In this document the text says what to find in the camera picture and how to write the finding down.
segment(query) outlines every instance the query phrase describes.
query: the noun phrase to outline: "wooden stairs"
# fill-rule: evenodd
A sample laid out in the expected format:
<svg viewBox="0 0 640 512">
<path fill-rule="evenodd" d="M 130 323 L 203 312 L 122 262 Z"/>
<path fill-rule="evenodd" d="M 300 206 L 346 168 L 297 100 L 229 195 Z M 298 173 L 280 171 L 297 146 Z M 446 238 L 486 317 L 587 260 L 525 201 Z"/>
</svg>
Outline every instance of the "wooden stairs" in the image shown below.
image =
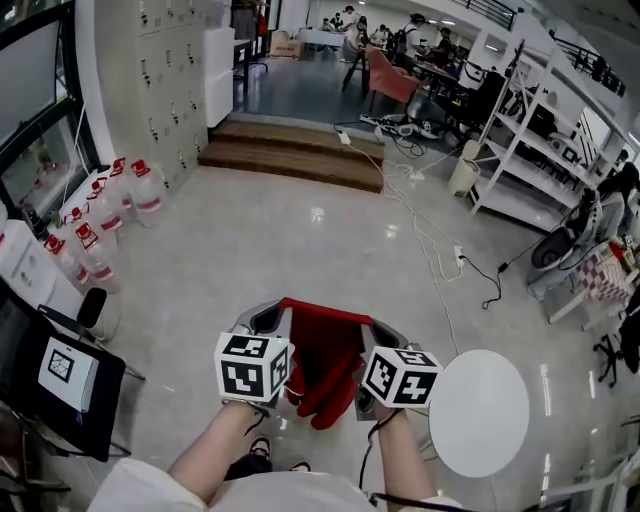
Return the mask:
<svg viewBox="0 0 640 512">
<path fill-rule="evenodd" d="M 384 146 L 351 138 L 382 168 Z M 262 123 L 225 121 L 198 158 L 205 167 L 279 174 L 380 193 L 383 177 L 336 133 Z"/>
</svg>

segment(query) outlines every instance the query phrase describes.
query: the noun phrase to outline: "forearm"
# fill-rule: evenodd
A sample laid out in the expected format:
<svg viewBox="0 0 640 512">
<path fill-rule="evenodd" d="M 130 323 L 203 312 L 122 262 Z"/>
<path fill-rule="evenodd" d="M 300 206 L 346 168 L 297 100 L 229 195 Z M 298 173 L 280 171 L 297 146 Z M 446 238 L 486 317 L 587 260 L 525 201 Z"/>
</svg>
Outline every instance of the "forearm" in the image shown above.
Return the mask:
<svg viewBox="0 0 640 512">
<path fill-rule="evenodd" d="M 200 437 L 169 468 L 169 475 L 209 503 L 235 460 L 247 429 L 257 421 L 256 410 L 229 402 Z"/>
<path fill-rule="evenodd" d="M 420 457 L 406 411 L 385 425 L 378 438 L 387 494 L 417 501 L 435 496 L 435 484 Z"/>
</svg>

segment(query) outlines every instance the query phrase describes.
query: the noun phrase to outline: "white round table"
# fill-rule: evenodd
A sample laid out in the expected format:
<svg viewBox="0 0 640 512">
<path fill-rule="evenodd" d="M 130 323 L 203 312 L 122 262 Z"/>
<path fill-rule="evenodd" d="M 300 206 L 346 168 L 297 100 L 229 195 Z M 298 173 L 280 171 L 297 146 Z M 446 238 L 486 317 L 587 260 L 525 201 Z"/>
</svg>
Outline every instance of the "white round table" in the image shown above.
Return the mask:
<svg viewBox="0 0 640 512">
<path fill-rule="evenodd" d="M 518 453 L 529 425 L 529 395 L 518 370 L 488 350 L 456 357 L 431 390 L 433 446 L 450 469 L 484 477 Z"/>
</svg>

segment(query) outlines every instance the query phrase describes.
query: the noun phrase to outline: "checkered cloth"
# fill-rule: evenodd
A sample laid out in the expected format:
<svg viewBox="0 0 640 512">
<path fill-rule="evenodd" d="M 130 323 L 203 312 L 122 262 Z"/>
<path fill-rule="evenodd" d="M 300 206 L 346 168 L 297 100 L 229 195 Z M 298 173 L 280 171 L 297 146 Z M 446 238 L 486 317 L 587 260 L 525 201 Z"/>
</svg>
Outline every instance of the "checkered cloth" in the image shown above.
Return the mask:
<svg viewBox="0 0 640 512">
<path fill-rule="evenodd" d="M 624 271 L 615 259 L 604 261 L 602 256 L 594 254 L 578 267 L 576 277 L 594 299 L 626 301 L 631 297 L 631 287 L 625 282 Z"/>
</svg>

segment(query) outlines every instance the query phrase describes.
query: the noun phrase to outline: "sneaker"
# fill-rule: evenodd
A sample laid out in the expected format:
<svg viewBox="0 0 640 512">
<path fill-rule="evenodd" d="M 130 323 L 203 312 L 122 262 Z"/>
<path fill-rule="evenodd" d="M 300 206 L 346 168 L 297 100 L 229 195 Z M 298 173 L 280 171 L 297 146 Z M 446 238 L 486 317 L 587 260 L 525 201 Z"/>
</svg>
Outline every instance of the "sneaker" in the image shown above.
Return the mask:
<svg viewBox="0 0 640 512">
<path fill-rule="evenodd" d="M 259 455 L 269 460 L 271 457 L 271 443 L 269 439 L 266 437 L 256 437 L 255 441 L 251 443 L 249 453 L 251 455 Z"/>
<path fill-rule="evenodd" d="M 311 466 L 308 462 L 298 462 L 289 471 L 299 471 L 300 473 L 311 473 Z"/>
</svg>

